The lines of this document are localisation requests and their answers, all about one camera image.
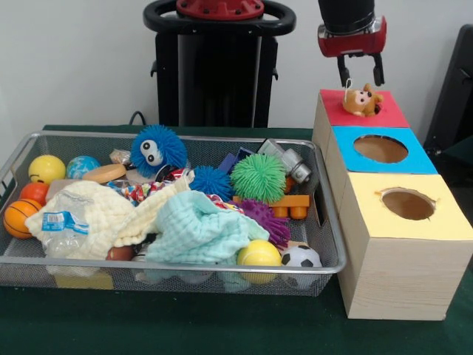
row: red paper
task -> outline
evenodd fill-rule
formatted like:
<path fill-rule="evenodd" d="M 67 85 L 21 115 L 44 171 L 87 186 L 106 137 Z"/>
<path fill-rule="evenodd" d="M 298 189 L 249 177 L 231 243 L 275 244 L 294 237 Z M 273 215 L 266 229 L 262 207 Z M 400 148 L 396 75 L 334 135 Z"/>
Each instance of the red paper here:
<path fill-rule="evenodd" d="M 365 126 L 409 128 L 401 109 L 396 104 L 391 92 L 379 91 L 384 100 L 380 103 L 381 111 L 372 117 L 360 117 L 345 111 L 342 106 L 345 91 L 320 90 L 328 119 L 332 126 Z"/>

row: stacked boxes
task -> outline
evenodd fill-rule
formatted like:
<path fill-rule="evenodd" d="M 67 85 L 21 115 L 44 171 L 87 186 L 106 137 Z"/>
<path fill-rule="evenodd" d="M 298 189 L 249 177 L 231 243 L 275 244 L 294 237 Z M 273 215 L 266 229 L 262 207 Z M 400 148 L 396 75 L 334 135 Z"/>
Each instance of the stacked boxes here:
<path fill-rule="evenodd" d="M 322 90 L 313 142 L 324 156 L 348 261 L 349 318 L 442 320 L 473 253 L 473 229 L 389 92 L 373 117 Z"/>

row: green table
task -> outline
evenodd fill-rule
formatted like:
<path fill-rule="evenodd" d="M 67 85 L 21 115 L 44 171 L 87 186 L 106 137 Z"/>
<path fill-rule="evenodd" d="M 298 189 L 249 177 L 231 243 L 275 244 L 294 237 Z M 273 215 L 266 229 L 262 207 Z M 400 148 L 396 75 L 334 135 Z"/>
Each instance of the green table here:
<path fill-rule="evenodd" d="M 138 132 L 139 126 L 47 126 Z M 309 129 L 177 129 L 310 139 Z M 317 298 L 0 288 L 0 354 L 471 354 L 473 273 L 444 322 L 347 319 L 336 277 Z"/>

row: yellow ball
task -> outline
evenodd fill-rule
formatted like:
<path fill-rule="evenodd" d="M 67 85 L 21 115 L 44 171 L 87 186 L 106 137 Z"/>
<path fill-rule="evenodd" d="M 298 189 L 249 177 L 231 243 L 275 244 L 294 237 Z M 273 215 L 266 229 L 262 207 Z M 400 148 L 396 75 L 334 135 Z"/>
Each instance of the yellow ball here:
<path fill-rule="evenodd" d="M 281 255 L 278 249 L 266 240 L 253 240 L 238 253 L 238 265 L 245 266 L 281 266 Z M 243 273 L 250 283 L 261 285 L 270 283 L 276 274 Z"/>
<path fill-rule="evenodd" d="M 66 166 L 54 155 L 41 155 L 30 164 L 28 175 L 33 183 L 51 184 L 66 177 Z"/>

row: bottle label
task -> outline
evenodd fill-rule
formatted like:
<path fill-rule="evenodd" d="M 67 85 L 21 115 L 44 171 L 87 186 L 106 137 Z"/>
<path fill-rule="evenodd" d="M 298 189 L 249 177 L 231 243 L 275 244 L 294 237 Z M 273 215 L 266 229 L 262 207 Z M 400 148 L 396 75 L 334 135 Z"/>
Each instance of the bottle label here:
<path fill-rule="evenodd" d="M 80 223 L 70 212 L 45 213 L 42 231 L 63 231 L 71 229 L 79 234 L 88 235 L 89 225 Z"/>

